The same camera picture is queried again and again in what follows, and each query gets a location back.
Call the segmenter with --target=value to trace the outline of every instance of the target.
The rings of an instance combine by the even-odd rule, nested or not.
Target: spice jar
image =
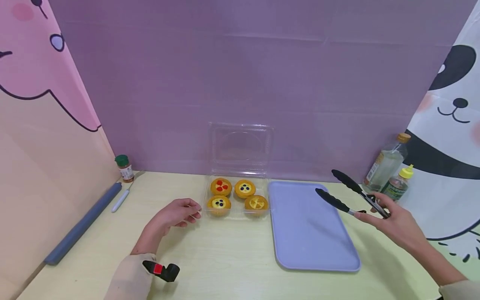
[[[128,156],[121,154],[115,158],[117,166],[119,166],[123,182],[132,182],[134,178],[132,164],[128,161]]]

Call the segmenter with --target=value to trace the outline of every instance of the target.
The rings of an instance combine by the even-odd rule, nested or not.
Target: yellow bottle cap
[[[400,133],[399,135],[396,136],[396,140],[405,144],[410,140],[411,136],[410,134],[407,133]]]
[[[399,175],[405,179],[410,179],[413,176],[413,165],[408,166],[408,168],[403,168],[400,170]]]

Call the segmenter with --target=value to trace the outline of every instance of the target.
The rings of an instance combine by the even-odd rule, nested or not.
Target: right hand
[[[162,208],[149,224],[160,230],[163,236],[167,235],[170,227],[187,227],[188,223],[196,223],[201,218],[200,204],[190,198],[175,199]]]
[[[408,210],[396,204],[387,195],[379,192],[373,192],[372,195],[379,200],[378,203],[381,207],[389,210],[391,216],[388,219],[380,219],[366,213],[356,212],[354,214],[355,218],[375,226],[407,252],[411,253],[418,248],[429,245],[425,235]]]

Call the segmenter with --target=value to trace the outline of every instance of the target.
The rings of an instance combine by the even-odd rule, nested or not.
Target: red clip
[[[155,264],[155,267],[153,269],[153,274],[155,275],[162,274],[162,269],[163,269],[163,266],[161,264]]]

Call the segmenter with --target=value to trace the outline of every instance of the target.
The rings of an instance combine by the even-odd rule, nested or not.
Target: black tongs
[[[362,196],[362,198],[365,199],[365,201],[367,201],[368,204],[370,204],[370,206],[372,206],[384,219],[390,217],[390,214],[377,204],[375,196],[365,194],[361,187],[357,183],[355,183],[352,178],[348,177],[346,174],[340,172],[339,170],[332,170],[332,174],[333,176],[335,176],[335,178],[340,180],[341,183],[345,184],[349,189]],[[350,207],[343,204],[340,200],[330,195],[328,192],[322,189],[315,189],[315,191],[320,197],[322,197],[322,199],[327,201],[331,206],[335,207],[336,209],[339,209],[351,215],[355,213],[354,210],[351,210]]]

